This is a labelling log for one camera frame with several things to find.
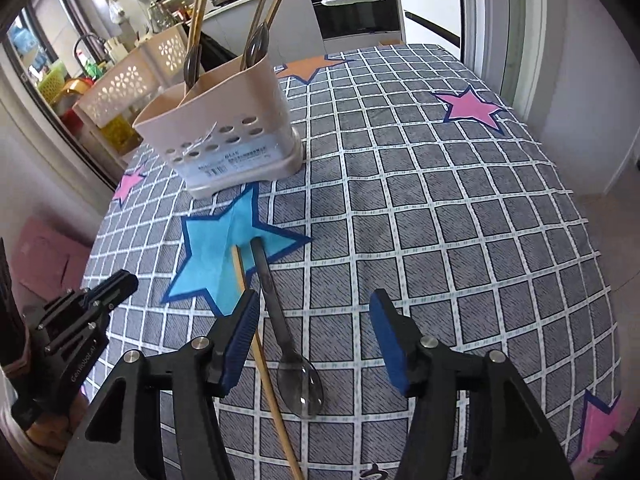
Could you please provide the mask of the beige plastic utensil holder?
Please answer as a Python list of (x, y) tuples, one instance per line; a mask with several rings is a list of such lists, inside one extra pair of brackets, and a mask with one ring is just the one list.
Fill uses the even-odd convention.
[(269, 58), (204, 73), (170, 87), (142, 110), (134, 130), (199, 200), (245, 183), (291, 177), (304, 148)]

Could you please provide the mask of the black built-in oven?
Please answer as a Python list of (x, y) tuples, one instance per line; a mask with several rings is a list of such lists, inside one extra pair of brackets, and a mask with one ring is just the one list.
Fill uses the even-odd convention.
[(324, 40), (399, 32), (397, 0), (311, 0)]

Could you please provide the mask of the pink floor mat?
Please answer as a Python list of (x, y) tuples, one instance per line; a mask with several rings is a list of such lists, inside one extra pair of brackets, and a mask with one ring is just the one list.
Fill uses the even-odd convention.
[(12, 276), (39, 298), (55, 300), (80, 287), (89, 256), (89, 247), (30, 217), (11, 257)]

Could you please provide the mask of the white refrigerator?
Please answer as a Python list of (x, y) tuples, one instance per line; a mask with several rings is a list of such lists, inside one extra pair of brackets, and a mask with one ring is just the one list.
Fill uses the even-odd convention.
[(407, 44), (438, 44), (455, 58), (462, 41), (461, 0), (400, 0)]

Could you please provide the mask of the beige perforated storage rack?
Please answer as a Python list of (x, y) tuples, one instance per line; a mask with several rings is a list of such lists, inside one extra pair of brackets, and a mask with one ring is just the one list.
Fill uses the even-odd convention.
[(103, 128), (159, 88), (182, 80), (185, 59), (186, 33), (178, 24), (128, 53), (75, 103), (74, 110), (91, 125)]

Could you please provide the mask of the wooden chopstick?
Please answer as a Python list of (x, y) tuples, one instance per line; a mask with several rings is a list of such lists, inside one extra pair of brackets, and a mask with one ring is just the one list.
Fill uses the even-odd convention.
[(195, 41), (195, 33), (198, 28), (198, 17), (201, 15), (203, 0), (194, 0), (194, 5), (192, 9), (191, 21), (189, 24), (189, 37), (188, 43), (186, 44), (186, 50), (190, 50)]
[[(247, 290), (247, 284), (240, 248), (233, 245), (231, 247), (231, 255), (236, 284), (238, 284), (240, 292), (245, 292)], [(305, 477), (303, 475), (302, 468), (300, 468), (296, 458), (291, 439), (288, 436), (288, 430), (285, 428), (276, 394), (273, 390), (267, 362), (264, 356), (264, 350), (262, 350), (262, 340), (260, 339), (258, 330), (254, 333), (250, 350), (253, 352), (254, 361), (259, 372), (260, 381), (262, 382), (262, 390), (264, 390), (269, 411), (272, 416), (273, 425), (274, 428), (276, 428), (280, 445), (285, 458), (288, 461), (288, 466), (291, 469), (292, 476), (295, 480), (304, 480)]]
[(195, 41), (194, 41), (194, 45), (191, 48), (191, 50), (195, 49), (198, 46), (198, 44), (200, 43), (202, 23), (203, 23), (203, 20), (204, 20), (204, 15), (206, 13), (206, 1), (207, 0), (203, 0), (201, 15), (198, 17), (198, 28), (196, 29), (196, 33), (195, 33)]
[(274, 18), (276, 17), (276, 14), (280, 8), (281, 3), (282, 3), (282, 0), (273, 0), (273, 2), (271, 3), (271, 6), (265, 18), (265, 24), (268, 29), (271, 28), (271, 25), (274, 21)]

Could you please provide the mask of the grey checkered tablecloth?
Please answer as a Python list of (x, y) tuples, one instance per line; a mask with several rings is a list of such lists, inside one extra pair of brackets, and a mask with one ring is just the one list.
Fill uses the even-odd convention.
[(587, 222), (505, 106), (489, 129), (442, 96), (494, 94), (436, 46), (350, 51), (282, 80), (308, 157), (254, 196), (263, 222), (310, 237), (271, 269), (324, 407), (285, 416), (309, 479), (393, 478), (413, 404), (388, 380), (375, 289), (454, 350), (506, 353), (567, 457), (617, 422), (620, 352)]

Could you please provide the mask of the chrome kitchen faucet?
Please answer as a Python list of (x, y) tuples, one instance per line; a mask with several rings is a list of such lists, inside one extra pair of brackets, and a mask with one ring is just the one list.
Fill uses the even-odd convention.
[(87, 56), (93, 60), (96, 64), (105, 62), (108, 58), (108, 54), (105, 50), (105, 40), (95, 34), (94, 32), (88, 32), (78, 37), (73, 46), (73, 56), (78, 64), (81, 64), (79, 57), (80, 47), (84, 46), (88, 51)]

